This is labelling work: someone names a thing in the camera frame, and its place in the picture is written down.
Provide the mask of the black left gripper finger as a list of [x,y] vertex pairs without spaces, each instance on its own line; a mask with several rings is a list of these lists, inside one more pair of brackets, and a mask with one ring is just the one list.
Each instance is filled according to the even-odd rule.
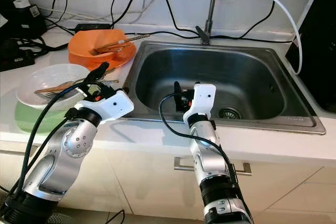
[[86,83],[101,83],[100,80],[104,78],[109,67],[110,64],[108,62],[103,62],[98,68],[91,70],[90,73],[86,76]]

